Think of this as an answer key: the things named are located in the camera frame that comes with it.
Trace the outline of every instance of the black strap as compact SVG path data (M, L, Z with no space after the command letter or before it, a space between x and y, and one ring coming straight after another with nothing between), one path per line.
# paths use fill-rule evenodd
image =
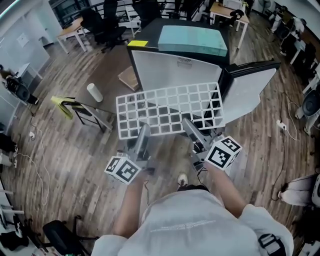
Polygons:
M286 256L284 244L274 234L263 234L258 239L258 242L269 256Z

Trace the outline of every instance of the person in white shirt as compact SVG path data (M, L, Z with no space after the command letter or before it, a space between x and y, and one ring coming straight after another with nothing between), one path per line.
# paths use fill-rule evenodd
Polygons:
M222 170L205 166L219 194L188 185L154 203L139 223L146 177L127 186L112 234L100 237L92 256L291 256L291 233L262 207L247 204Z
M303 18L293 17L293 25L288 36L282 41L280 54L287 56L288 51L295 47L296 40L301 40L307 22Z

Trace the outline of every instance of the teal box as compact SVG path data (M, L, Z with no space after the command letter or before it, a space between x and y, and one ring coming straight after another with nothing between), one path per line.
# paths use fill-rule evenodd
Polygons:
M196 26L163 26L159 51L189 52L225 57L228 49L219 30Z

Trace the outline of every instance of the brown table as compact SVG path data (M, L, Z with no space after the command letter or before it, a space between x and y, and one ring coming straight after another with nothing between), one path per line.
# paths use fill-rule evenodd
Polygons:
M83 105L102 124L112 130L112 125L106 122L97 110L117 113L116 97L132 94L133 91L123 84L118 75L131 66L126 45L115 46L111 52L106 53L98 67L93 71L81 87L75 100ZM97 102L87 90L87 86L94 83L103 95L103 101Z
M85 47L84 43L81 41L80 36L78 35L78 30L82 30L82 33L84 35L86 35L85 30L83 29L83 27L81 26L81 22L84 19L82 17L79 17L77 19L75 19L72 22L72 25L63 29L61 31L61 33L56 37L59 44L61 45L62 49L65 51L66 54L69 53L69 51L67 50L67 48L65 47L65 45L63 44L63 42L61 41L61 38L66 38L66 37L70 37L70 36L75 36L76 39L78 40L81 48L83 49L84 52L87 51L87 48Z
M229 8L224 7L222 3L214 2L211 9L210 9L210 17L213 18L213 20L210 20L210 24L215 23L216 15L230 19L232 17L230 15L230 13L233 11L234 11L233 9L229 9ZM240 23L242 23L244 25L243 30L242 30L242 34L241 34L241 37L240 37L240 40L239 40L239 43L237 46L237 48L240 49L242 41L244 40L244 37L246 34L248 24L250 22L249 22L246 14L244 14L241 17L241 19L237 20L237 22L238 22L238 24L236 26L236 31L239 30Z

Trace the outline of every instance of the fan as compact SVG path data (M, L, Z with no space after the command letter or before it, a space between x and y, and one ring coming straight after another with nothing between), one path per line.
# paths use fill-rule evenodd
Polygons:
M263 7L262 14L265 12L265 8L269 8L271 6L270 0L259 0L259 4Z

